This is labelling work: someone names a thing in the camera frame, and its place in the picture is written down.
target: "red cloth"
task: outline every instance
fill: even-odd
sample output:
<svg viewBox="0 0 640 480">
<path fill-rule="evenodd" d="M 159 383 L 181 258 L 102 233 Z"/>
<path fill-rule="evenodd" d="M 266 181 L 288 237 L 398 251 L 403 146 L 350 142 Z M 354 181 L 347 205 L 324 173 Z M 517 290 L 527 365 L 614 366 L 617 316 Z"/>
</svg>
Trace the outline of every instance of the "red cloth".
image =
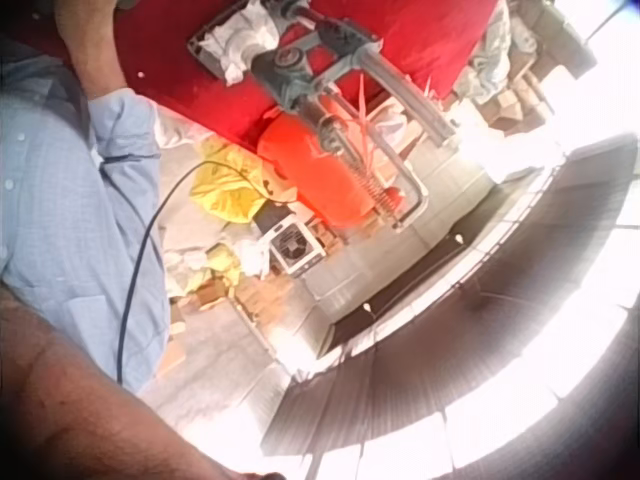
<svg viewBox="0 0 640 480">
<path fill-rule="evenodd" d="M 383 55 L 424 88 L 446 96 L 482 37 L 497 0 L 314 0 L 315 10 L 349 17 L 384 39 Z M 187 40 L 232 0 L 141 0 L 120 12 L 116 39 L 130 85 L 237 143 L 254 146 L 271 98 L 252 79 L 230 88 L 187 51 Z M 27 16 L 14 36 L 48 53 L 63 54 L 52 22 Z M 344 79 L 355 101 L 358 77 Z"/>
</svg>

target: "metal rod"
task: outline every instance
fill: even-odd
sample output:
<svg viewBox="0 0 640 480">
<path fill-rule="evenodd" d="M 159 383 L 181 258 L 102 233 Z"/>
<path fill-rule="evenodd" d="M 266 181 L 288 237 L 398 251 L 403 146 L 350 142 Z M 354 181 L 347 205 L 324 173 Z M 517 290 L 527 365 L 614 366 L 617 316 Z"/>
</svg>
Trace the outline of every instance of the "metal rod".
<svg viewBox="0 0 640 480">
<path fill-rule="evenodd" d="M 326 18 L 324 15 L 321 15 L 318 12 L 315 12 L 310 8 L 303 6 L 293 7 L 289 11 L 288 16 L 289 18 L 298 20 L 311 29 L 315 28 L 318 23 L 324 21 Z"/>
<path fill-rule="evenodd" d="M 354 119 L 358 118 L 358 112 L 349 102 L 347 102 L 342 97 L 342 95 L 330 89 L 327 89 L 326 93 L 331 97 L 333 101 L 335 101 L 341 108 L 343 108 L 349 115 L 351 115 L 351 117 L 353 117 Z M 416 196 L 417 200 L 415 205 L 407 210 L 407 212 L 405 212 L 402 217 L 397 220 L 396 225 L 394 225 L 394 228 L 396 230 L 401 230 L 402 228 L 411 224 L 428 207 L 428 193 L 420 180 L 416 178 L 413 171 L 407 168 L 402 158 L 400 158 L 400 155 L 398 155 L 393 147 L 389 145 L 389 143 L 384 139 L 384 137 L 380 135 L 380 133 L 378 133 L 375 127 L 373 127 L 370 122 L 367 122 L 365 128 L 367 130 L 367 135 L 369 135 L 373 142 L 380 148 L 380 150 L 382 150 L 382 153 L 384 153 L 389 158 L 389 160 L 391 160 L 391 163 L 393 163 L 393 165 L 398 170 L 398 174 L 406 180 Z"/>
<path fill-rule="evenodd" d="M 396 97 L 400 104 L 422 126 L 437 146 L 442 146 L 455 135 L 455 129 L 413 83 L 383 56 L 369 48 L 361 48 L 355 54 L 355 63 L 373 77 L 385 90 Z"/>
<path fill-rule="evenodd" d="M 320 146 L 342 159 L 376 206 L 397 224 L 393 204 L 384 187 L 375 175 L 367 171 L 362 155 L 338 126 L 342 120 L 327 112 L 317 99 L 306 96 L 298 101 L 297 110 L 298 116 L 316 132 Z"/>
</svg>

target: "yellow bag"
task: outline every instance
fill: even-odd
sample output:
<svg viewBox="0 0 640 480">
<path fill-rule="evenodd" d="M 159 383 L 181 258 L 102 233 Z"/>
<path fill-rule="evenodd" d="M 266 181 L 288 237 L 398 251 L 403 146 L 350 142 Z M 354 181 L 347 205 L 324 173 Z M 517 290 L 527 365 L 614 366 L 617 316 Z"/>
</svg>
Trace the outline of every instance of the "yellow bag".
<svg viewBox="0 0 640 480">
<path fill-rule="evenodd" d="M 211 164 L 196 173 L 190 197 L 207 212 L 228 222 L 249 223 L 265 197 L 281 202 L 295 200 L 296 189 L 278 178 L 271 165 L 242 147 L 212 135 L 200 149 L 204 160 L 233 167 Z"/>
</svg>

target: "black cable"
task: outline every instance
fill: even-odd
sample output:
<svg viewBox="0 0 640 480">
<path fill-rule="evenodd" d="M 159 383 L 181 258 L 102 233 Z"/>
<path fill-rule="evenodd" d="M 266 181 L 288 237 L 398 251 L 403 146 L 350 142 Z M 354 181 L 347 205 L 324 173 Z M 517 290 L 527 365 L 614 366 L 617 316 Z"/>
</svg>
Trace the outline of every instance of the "black cable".
<svg viewBox="0 0 640 480">
<path fill-rule="evenodd" d="M 129 283 L 129 290 L 127 292 L 127 299 L 125 301 L 124 310 L 122 312 L 122 320 L 120 322 L 120 336 L 119 336 L 119 339 L 118 339 L 118 356 L 117 356 L 116 368 L 117 368 L 117 380 L 118 380 L 118 383 L 120 385 L 123 384 L 124 342 L 125 342 L 125 339 L 126 339 L 126 336 L 127 336 L 127 323 L 129 321 L 129 313 L 131 312 L 131 304 L 133 302 L 133 294 L 134 294 L 135 288 L 136 288 L 136 281 L 138 280 L 138 274 L 140 273 L 140 267 L 142 266 L 142 258 L 144 257 L 144 251 L 145 251 L 145 248 L 147 246 L 147 242 L 149 241 L 149 238 L 151 237 L 151 231 L 153 230 L 153 226 L 155 225 L 156 221 L 158 220 L 158 217 L 160 216 L 160 214 L 162 213 L 164 208 L 167 206 L 167 204 L 169 203 L 169 200 L 171 199 L 173 194 L 176 192 L 176 190 L 178 190 L 180 185 L 182 185 L 182 183 L 187 178 L 189 178 L 193 172 L 195 172 L 199 168 L 203 167 L 204 165 L 217 165 L 219 167 L 224 167 L 224 168 L 228 168 L 229 170 L 232 170 L 240 178 L 242 178 L 243 180 L 248 182 L 249 185 L 251 185 L 251 188 L 253 188 L 256 191 L 256 193 L 258 195 L 260 195 L 262 198 L 264 198 L 265 200 L 270 200 L 272 202 L 283 204 L 283 205 L 289 205 L 289 204 L 298 202 L 297 200 L 281 202 L 281 201 L 276 200 L 274 198 L 268 197 L 267 195 L 262 193 L 262 191 L 256 185 L 254 185 L 253 182 L 244 173 L 242 173 L 241 170 L 239 170 L 239 169 L 237 169 L 235 167 L 232 167 L 231 165 L 227 165 L 226 163 L 216 162 L 214 160 L 205 160 L 203 162 L 200 162 L 195 167 L 190 168 L 176 182 L 176 184 L 169 191 L 169 193 L 164 198 L 164 200 L 162 201 L 162 203 L 160 204 L 158 209 L 153 214 L 153 217 L 151 217 L 151 220 L 149 220 L 149 223 L 147 224 L 147 228 L 144 231 L 144 235 L 142 236 L 142 241 L 140 243 L 140 249 L 138 250 L 138 257 L 136 258 L 136 263 L 135 263 L 135 265 L 133 267 L 133 273 L 131 274 L 131 282 Z"/>
</svg>

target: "yellow plastic bag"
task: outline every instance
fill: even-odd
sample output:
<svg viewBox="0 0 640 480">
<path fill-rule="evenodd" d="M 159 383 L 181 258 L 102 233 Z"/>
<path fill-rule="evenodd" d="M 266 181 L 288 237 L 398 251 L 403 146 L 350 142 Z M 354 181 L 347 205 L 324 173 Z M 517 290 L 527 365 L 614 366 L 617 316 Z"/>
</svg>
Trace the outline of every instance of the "yellow plastic bag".
<svg viewBox="0 0 640 480">
<path fill-rule="evenodd" d="M 262 160 L 217 136 L 202 142 L 200 149 L 204 160 L 233 169 L 222 165 L 200 168 L 191 188 L 191 199 L 223 220 L 249 223 L 262 207 L 265 197 L 272 196 L 264 188 Z"/>
</svg>

